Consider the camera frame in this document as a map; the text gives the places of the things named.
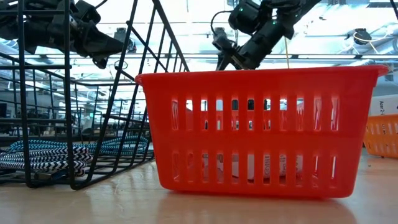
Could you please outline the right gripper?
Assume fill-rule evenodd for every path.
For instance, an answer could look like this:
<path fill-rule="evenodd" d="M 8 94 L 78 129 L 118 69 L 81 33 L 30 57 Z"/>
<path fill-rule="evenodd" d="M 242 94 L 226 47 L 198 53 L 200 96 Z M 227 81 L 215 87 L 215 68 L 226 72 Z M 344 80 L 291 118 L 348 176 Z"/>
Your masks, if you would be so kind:
<path fill-rule="evenodd" d="M 272 52 L 278 41 L 285 36 L 291 39 L 294 34 L 292 23 L 271 19 L 231 56 L 242 70 L 257 69 L 264 58 Z M 225 70 L 230 63 L 230 56 L 218 52 L 217 70 Z"/>

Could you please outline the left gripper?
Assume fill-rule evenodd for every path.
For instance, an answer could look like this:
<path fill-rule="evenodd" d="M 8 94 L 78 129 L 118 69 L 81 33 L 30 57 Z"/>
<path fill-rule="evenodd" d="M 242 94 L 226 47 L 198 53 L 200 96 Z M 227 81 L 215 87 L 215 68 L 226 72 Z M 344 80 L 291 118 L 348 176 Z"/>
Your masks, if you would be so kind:
<path fill-rule="evenodd" d="M 92 58 L 93 63 L 104 69 L 108 56 L 120 53 L 123 43 L 96 28 L 93 21 L 84 22 L 69 15 L 70 35 L 69 49 L 82 57 Z M 65 51 L 65 28 L 62 16 L 46 19 L 28 19 L 26 21 L 26 51 L 36 52 L 38 46 Z"/>

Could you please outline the black wire basket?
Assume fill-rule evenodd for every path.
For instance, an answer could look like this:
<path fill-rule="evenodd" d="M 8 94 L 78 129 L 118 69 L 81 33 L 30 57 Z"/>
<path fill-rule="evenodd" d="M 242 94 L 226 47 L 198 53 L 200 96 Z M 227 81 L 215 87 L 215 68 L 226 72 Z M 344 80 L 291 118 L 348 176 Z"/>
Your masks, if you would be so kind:
<path fill-rule="evenodd" d="M 65 184 L 73 190 L 154 159 L 149 116 L 135 79 L 145 70 L 186 72 L 187 63 L 161 0 L 149 24 L 132 0 L 123 49 L 104 69 L 69 49 L 69 15 L 79 0 L 0 0 L 0 185 Z M 65 51 L 26 51 L 26 21 L 60 15 Z M 133 38 L 137 52 L 127 53 Z"/>

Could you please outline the red slotted plastic basket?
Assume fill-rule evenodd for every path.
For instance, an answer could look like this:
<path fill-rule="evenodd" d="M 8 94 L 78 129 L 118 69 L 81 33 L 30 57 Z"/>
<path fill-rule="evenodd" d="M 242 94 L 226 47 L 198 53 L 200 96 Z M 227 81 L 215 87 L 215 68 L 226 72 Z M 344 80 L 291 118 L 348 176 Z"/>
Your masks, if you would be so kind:
<path fill-rule="evenodd" d="M 369 105 L 384 65 L 140 74 L 161 186 L 169 190 L 343 198 L 353 193 Z M 202 155 L 209 155 L 209 181 Z M 224 180 L 217 182 L 216 156 Z M 239 182 L 232 183 L 232 155 Z M 254 154 L 254 179 L 248 155 Z M 279 156 L 287 156 L 286 176 Z M 264 156 L 271 175 L 263 178 Z M 296 156 L 303 170 L 296 175 Z"/>

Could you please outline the large white box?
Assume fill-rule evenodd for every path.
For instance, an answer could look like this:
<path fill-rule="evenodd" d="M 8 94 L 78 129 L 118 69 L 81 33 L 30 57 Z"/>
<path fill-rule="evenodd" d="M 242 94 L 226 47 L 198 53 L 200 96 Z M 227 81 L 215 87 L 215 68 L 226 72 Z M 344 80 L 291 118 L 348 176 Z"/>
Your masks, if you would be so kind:
<path fill-rule="evenodd" d="M 398 114 L 398 94 L 373 96 L 369 114 L 371 116 Z"/>

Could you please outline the orange slotted plastic basket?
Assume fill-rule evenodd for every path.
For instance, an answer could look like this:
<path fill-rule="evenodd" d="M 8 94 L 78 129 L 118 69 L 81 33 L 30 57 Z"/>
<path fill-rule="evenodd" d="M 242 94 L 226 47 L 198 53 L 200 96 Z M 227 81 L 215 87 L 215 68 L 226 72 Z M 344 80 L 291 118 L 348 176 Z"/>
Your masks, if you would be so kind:
<path fill-rule="evenodd" d="M 370 155 L 398 159 L 398 114 L 369 116 L 363 143 Z"/>

